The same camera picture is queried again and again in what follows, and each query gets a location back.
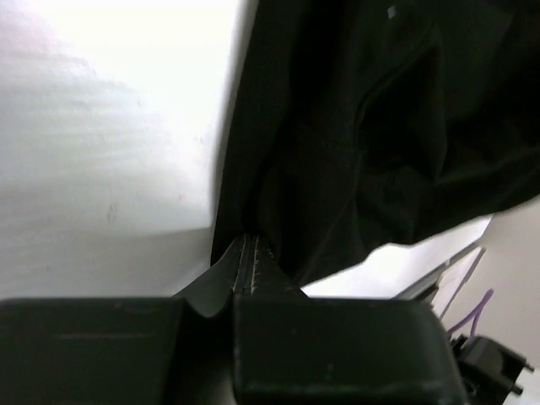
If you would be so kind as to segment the black skirt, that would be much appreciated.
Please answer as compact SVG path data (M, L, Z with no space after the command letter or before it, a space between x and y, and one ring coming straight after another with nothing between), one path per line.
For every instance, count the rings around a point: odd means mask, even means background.
M539 194L536 1L261 1L211 258L309 284Z

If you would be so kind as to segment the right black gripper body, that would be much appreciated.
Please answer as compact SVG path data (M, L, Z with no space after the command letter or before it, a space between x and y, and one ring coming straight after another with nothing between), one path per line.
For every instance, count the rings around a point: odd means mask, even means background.
M461 335L451 346L469 404L501 405L509 397L522 398L518 377L523 370L535 371L526 358L485 336Z

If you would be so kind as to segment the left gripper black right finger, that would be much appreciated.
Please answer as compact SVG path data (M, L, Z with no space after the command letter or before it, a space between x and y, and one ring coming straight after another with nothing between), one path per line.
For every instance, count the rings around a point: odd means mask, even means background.
M253 241L244 278L244 295L273 298L307 297L279 267L270 245L261 236L255 237Z

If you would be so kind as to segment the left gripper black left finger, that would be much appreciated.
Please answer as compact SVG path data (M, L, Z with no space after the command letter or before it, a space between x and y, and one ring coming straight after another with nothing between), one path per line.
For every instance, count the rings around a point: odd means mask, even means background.
M203 318L210 319L220 314L235 286L245 247L245 236L235 238L217 262L173 297L184 300Z

